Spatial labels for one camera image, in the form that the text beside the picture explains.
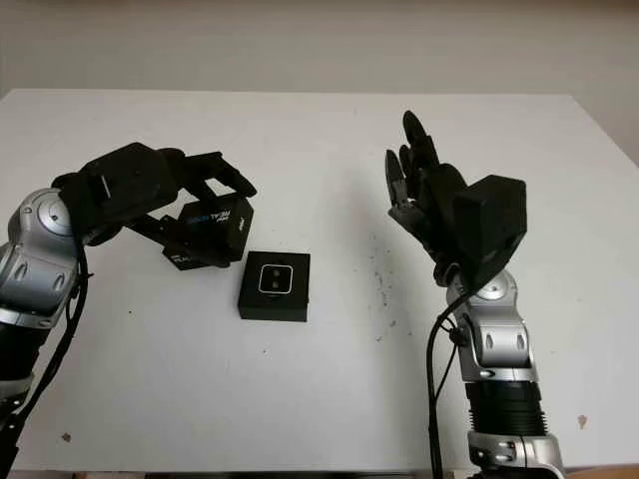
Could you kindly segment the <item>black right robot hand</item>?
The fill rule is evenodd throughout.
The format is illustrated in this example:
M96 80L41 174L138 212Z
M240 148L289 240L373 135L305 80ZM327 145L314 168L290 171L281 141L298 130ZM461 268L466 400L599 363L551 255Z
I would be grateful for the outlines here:
M460 172L439 160L432 136L412 111L402 116L407 143L385 152L388 214L434 261L435 283L446 287L462 272L452 203L466 187Z

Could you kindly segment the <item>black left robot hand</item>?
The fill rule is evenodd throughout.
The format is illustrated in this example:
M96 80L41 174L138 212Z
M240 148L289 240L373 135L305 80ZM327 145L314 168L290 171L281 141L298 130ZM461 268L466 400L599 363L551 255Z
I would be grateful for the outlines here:
M129 229L159 244L179 270L242 259L257 190L220 152L186 155L132 143L52 186L75 233L97 246Z

